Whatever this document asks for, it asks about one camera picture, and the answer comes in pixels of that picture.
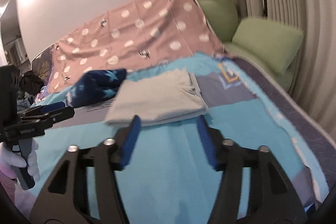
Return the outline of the left white gloved hand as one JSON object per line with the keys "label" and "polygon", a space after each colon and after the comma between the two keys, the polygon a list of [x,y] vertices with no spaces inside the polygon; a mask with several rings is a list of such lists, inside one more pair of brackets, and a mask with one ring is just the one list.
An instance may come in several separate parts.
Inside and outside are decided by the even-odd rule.
{"label": "left white gloved hand", "polygon": [[38,181],[40,179],[36,153],[38,148],[38,143],[33,139],[31,144],[31,153],[29,154],[27,161],[25,161],[25,159],[23,159],[20,155],[7,149],[4,143],[1,143],[1,173],[9,179],[15,179],[17,178],[17,175],[13,168],[27,167],[29,175],[33,176],[35,181]]}

